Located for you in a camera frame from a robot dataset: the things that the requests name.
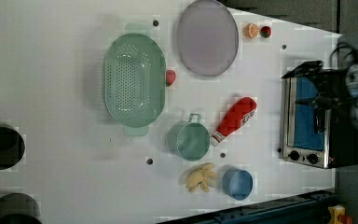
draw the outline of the blue cup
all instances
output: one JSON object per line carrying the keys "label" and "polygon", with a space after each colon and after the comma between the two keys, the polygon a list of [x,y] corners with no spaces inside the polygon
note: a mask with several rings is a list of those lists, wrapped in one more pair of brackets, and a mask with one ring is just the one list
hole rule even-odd
{"label": "blue cup", "polygon": [[247,171],[230,168],[223,176],[225,194],[235,200],[244,200],[253,188],[253,179]]}

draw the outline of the colander handle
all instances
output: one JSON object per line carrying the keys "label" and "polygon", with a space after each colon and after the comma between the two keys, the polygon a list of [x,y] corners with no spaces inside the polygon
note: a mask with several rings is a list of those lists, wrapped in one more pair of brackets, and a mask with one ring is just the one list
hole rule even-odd
{"label": "colander handle", "polygon": [[188,122],[191,123],[193,122],[193,118],[194,116],[197,116],[197,123],[200,123],[201,121],[201,114],[190,114],[190,117],[188,117]]}
{"label": "colander handle", "polygon": [[124,30],[126,34],[136,33],[141,35],[147,35],[148,37],[152,36],[150,27],[140,23],[129,22],[126,24]]}
{"label": "colander handle", "polygon": [[128,137],[141,137],[147,135],[149,132],[149,126],[144,126],[142,128],[130,128],[123,126],[123,131]]}

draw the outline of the mug handle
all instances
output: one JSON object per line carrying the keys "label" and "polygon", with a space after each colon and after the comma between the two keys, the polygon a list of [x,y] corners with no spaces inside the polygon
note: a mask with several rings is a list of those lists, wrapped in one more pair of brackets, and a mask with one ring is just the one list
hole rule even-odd
{"label": "mug handle", "polygon": [[188,122],[189,122],[189,123],[193,122],[193,117],[194,117],[194,116],[197,116],[197,123],[200,123],[201,114],[193,114],[193,113],[191,113],[191,114],[190,114],[190,117],[188,117]]}

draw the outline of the black bowl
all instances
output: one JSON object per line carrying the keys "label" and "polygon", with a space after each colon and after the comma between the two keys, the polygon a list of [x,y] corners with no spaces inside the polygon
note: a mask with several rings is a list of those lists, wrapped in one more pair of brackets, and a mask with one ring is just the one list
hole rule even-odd
{"label": "black bowl", "polygon": [[0,127],[0,170],[17,164],[24,151],[25,144],[21,135],[13,129]]}
{"label": "black bowl", "polygon": [[23,214],[13,214],[0,218],[0,224],[42,224],[37,218]]}

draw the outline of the purple plate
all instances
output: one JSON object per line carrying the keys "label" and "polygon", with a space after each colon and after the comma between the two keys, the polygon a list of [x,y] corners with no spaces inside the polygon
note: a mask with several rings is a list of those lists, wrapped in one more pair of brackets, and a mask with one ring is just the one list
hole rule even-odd
{"label": "purple plate", "polygon": [[234,62],[238,28],[225,6],[199,0],[188,6],[179,21],[177,47],[185,66],[197,75],[216,76]]}

